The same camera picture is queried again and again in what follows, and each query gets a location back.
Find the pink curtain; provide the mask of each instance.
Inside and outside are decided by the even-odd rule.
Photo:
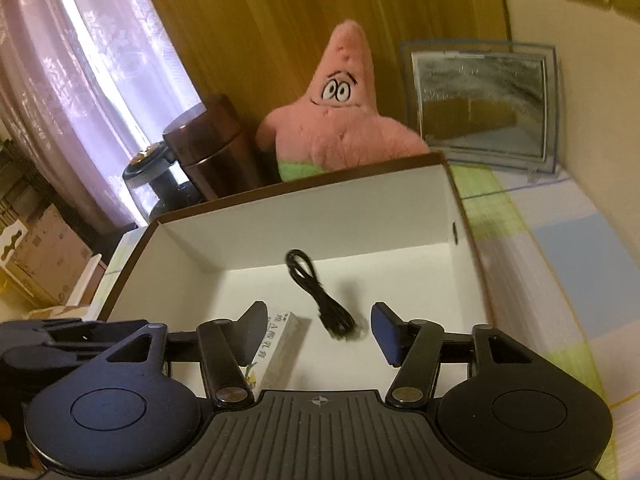
[[[75,0],[98,63],[64,4],[0,0],[0,118],[104,233],[134,219],[128,161],[199,98],[149,0]]]

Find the pink stuffed toy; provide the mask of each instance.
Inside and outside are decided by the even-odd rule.
[[[371,51],[352,20],[335,27],[306,93],[267,115],[256,142],[263,151],[275,144],[283,180],[429,151],[415,132],[378,113]]]

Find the plush toy arm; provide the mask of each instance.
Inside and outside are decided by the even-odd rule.
[[[417,133],[390,117],[380,117],[380,132],[389,159],[429,153]]]
[[[276,142],[276,133],[286,120],[286,107],[276,108],[267,115],[255,133],[255,143],[262,152],[272,150]]]

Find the transparent photo frame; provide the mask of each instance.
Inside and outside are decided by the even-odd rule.
[[[552,46],[404,43],[408,125],[449,160],[555,173],[558,67]]]

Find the cardboard box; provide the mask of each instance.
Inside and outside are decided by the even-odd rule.
[[[65,304],[92,256],[51,205],[31,227],[6,269],[45,305]]]
[[[299,248],[319,280],[360,325],[335,340],[315,301],[284,264]],[[384,301],[405,320],[448,332],[490,322],[476,250],[446,161],[439,153],[337,171],[230,196],[159,217],[111,289],[100,319],[148,319],[172,331],[237,319],[254,301],[270,315],[290,311],[302,343],[289,360],[291,390],[367,390],[383,395],[397,369],[370,332]],[[442,367],[438,390],[466,379]],[[197,367],[180,378],[197,391]]]

